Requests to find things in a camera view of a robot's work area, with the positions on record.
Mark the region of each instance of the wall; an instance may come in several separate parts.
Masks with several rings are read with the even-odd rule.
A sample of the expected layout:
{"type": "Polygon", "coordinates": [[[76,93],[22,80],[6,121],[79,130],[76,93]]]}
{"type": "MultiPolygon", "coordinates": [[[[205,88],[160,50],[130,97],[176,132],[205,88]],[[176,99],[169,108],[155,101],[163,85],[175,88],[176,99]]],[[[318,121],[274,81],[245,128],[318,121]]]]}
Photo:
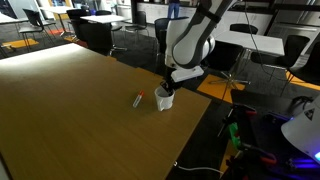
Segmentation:
{"type": "Polygon", "coordinates": [[[27,17],[24,11],[24,9],[31,9],[34,11],[39,11],[38,5],[36,4],[35,0],[8,0],[13,12],[16,14],[17,18],[25,18],[27,17]]]}

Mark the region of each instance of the office chair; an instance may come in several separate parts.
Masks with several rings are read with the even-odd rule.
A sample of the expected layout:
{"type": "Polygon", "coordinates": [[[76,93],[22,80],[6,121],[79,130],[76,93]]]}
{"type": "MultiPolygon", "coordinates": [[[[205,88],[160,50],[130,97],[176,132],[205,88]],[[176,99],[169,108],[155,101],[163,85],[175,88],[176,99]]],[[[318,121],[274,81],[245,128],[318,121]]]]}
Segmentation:
{"type": "Polygon", "coordinates": [[[80,25],[88,48],[103,55],[112,55],[113,41],[110,24],[86,23],[80,25]]]}
{"type": "MultiPolygon", "coordinates": [[[[111,15],[112,12],[106,11],[106,10],[98,10],[96,11],[96,16],[101,16],[101,15],[111,15]]],[[[112,32],[112,38],[113,42],[115,43],[115,37],[114,37],[114,32],[119,31],[122,29],[122,26],[119,26],[118,23],[111,23],[111,32],[112,32]]]]}
{"type": "Polygon", "coordinates": [[[159,56],[161,54],[165,54],[167,45],[166,45],[166,37],[167,37],[167,28],[170,19],[168,18],[160,18],[154,21],[154,30],[155,30],[155,41],[157,43],[157,57],[156,57],[156,68],[159,60],[159,56]]]}
{"type": "Polygon", "coordinates": [[[69,16],[70,21],[68,22],[68,26],[69,24],[72,25],[73,27],[73,31],[75,33],[75,36],[72,38],[72,42],[74,41],[85,41],[84,37],[82,36],[81,32],[80,32],[80,24],[85,24],[88,23],[87,20],[81,19],[81,16],[90,16],[90,13],[88,13],[86,10],[84,9],[70,9],[67,10],[67,14],[69,16]]]}
{"type": "Polygon", "coordinates": [[[23,9],[23,11],[27,15],[29,22],[32,25],[32,26],[28,26],[28,27],[21,27],[19,30],[19,33],[22,34],[23,40],[27,46],[28,52],[30,52],[30,44],[29,44],[28,37],[27,37],[28,33],[32,33],[32,34],[36,33],[36,32],[43,33],[42,39],[43,39],[44,45],[45,45],[44,36],[47,36],[47,38],[50,40],[50,42],[54,45],[54,42],[52,41],[51,37],[49,36],[47,31],[45,31],[45,29],[44,29],[39,12],[32,11],[29,9],[23,9]]]}
{"type": "Polygon", "coordinates": [[[252,33],[252,34],[257,34],[258,33],[258,28],[256,28],[253,25],[248,25],[248,24],[231,24],[230,25],[230,31],[237,31],[237,32],[243,32],[243,33],[252,33]]]}
{"type": "Polygon", "coordinates": [[[134,32],[135,33],[135,40],[134,43],[136,44],[137,38],[139,38],[139,31],[147,31],[148,37],[149,37],[149,31],[147,29],[147,18],[146,18],[146,12],[144,11],[138,11],[136,13],[136,24],[132,26],[124,26],[124,37],[126,38],[126,31],[134,32]]]}
{"type": "MultiPolygon", "coordinates": [[[[28,21],[26,21],[26,20],[24,20],[24,19],[19,20],[19,21],[20,21],[20,22],[28,22],[28,21]]],[[[56,38],[56,37],[54,36],[51,28],[50,28],[50,25],[54,25],[55,28],[56,28],[57,30],[59,30],[58,27],[57,27],[57,25],[56,25],[56,23],[55,23],[55,22],[45,21],[45,20],[41,20],[41,22],[42,22],[42,25],[43,25],[44,27],[47,27],[47,28],[49,29],[49,31],[51,32],[52,36],[53,36],[54,38],[56,38]]]]}
{"type": "MultiPolygon", "coordinates": [[[[80,17],[81,16],[90,16],[90,12],[89,11],[86,11],[84,9],[69,9],[67,10],[67,14],[69,16],[69,19],[78,19],[78,20],[81,20],[81,21],[86,21],[88,22],[87,20],[84,20],[84,19],[81,19],[80,17]]],[[[68,28],[70,29],[70,24],[71,24],[71,21],[68,22],[68,28]]]]}
{"type": "Polygon", "coordinates": [[[247,81],[235,80],[237,60],[243,52],[243,47],[236,44],[230,44],[225,42],[216,41],[215,48],[213,51],[205,58],[205,62],[208,65],[208,68],[213,70],[220,71],[224,76],[224,80],[211,81],[210,84],[215,83],[226,83],[222,99],[226,94],[228,87],[233,87],[238,89],[236,82],[247,83],[247,81]]]}
{"type": "Polygon", "coordinates": [[[267,54],[251,53],[251,61],[273,68],[269,81],[272,79],[275,69],[287,70],[298,60],[301,52],[310,41],[309,38],[299,35],[289,35],[284,46],[284,56],[272,56],[267,54]]]}
{"type": "Polygon", "coordinates": [[[320,85],[320,42],[317,42],[310,53],[310,56],[303,66],[294,66],[288,68],[288,71],[290,73],[288,77],[288,81],[285,83],[281,96],[284,92],[284,89],[287,87],[287,85],[291,82],[293,77],[297,77],[307,83],[314,84],[314,85],[320,85]]]}

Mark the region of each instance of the marker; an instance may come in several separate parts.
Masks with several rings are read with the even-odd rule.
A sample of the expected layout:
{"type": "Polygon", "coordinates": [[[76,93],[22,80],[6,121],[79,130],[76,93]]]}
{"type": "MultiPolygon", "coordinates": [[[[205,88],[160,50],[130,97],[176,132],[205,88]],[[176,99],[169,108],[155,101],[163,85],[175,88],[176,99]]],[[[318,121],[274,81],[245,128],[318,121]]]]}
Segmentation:
{"type": "Polygon", "coordinates": [[[139,104],[139,102],[140,102],[143,94],[144,94],[144,92],[141,90],[141,91],[139,92],[136,100],[134,100],[134,103],[133,103],[133,107],[134,107],[134,108],[138,106],[138,104],[139,104]]]}

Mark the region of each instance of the blue light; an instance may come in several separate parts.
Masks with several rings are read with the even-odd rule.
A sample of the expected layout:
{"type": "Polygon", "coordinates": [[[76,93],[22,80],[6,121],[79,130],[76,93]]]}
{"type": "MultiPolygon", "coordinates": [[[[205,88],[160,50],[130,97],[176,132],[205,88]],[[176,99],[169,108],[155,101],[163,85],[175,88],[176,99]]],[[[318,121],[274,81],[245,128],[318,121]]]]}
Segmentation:
{"type": "Polygon", "coordinates": [[[320,152],[318,152],[314,157],[316,157],[316,159],[320,161],[320,152]]]}

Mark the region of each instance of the white cup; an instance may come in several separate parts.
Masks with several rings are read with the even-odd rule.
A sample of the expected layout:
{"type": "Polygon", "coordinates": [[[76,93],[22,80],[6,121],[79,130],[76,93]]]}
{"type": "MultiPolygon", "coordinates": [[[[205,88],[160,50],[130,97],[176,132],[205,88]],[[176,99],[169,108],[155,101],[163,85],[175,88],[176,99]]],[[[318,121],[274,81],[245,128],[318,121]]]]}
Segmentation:
{"type": "Polygon", "coordinates": [[[172,95],[170,96],[168,92],[162,87],[159,86],[154,91],[156,96],[158,110],[162,111],[164,109],[170,109],[172,107],[173,97],[175,92],[173,91],[172,95]]]}

